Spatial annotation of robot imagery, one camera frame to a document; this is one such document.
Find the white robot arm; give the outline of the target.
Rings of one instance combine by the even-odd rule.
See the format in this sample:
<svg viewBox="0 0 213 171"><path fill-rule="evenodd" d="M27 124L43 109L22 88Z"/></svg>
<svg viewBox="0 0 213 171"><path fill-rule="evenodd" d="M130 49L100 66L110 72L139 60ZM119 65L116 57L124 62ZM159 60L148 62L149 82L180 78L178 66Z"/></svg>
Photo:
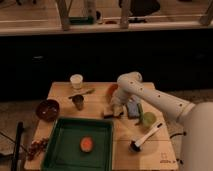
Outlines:
<svg viewBox="0 0 213 171"><path fill-rule="evenodd" d="M179 122L186 132L182 138L179 171L213 171L213 102L194 104L190 101L148 89L139 72L122 74L117 78L118 88L111 105L121 106L132 95Z"/></svg>

